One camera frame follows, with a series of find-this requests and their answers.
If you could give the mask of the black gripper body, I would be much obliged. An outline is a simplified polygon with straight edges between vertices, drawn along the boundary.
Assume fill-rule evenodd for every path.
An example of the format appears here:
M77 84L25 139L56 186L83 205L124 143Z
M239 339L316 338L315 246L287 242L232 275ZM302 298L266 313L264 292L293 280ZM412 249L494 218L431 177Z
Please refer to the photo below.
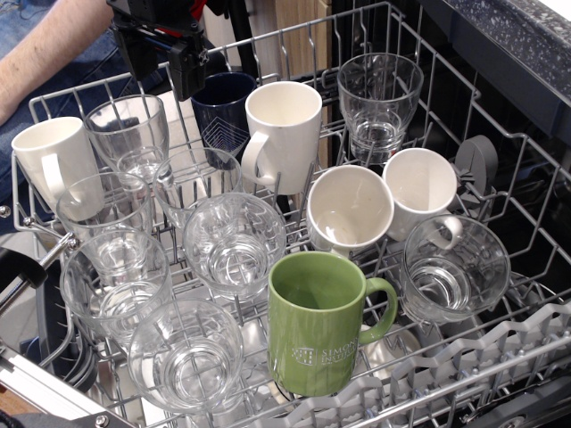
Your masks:
M159 47L204 47L203 28L194 16L195 1L107 1L119 47L151 43Z

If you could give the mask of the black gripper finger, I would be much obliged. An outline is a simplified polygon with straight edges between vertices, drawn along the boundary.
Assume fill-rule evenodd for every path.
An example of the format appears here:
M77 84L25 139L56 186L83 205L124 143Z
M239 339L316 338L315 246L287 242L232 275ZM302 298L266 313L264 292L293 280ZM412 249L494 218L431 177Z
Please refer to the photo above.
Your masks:
M185 101L204 88L208 51L201 38L183 39L168 53L172 84L179 101Z
M112 24L112 32L129 73L135 80L142 81L157 70L157 52L153 43L147 40L151 34L147 26Z

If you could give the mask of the person forearm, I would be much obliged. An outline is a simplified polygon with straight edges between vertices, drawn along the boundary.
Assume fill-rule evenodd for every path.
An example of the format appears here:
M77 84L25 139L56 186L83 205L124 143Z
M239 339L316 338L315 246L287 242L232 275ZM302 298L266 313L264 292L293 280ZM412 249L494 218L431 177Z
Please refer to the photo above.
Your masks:
M92 45L110 26L105 1L57 1L46 16L1 59L1 122L24 98Z

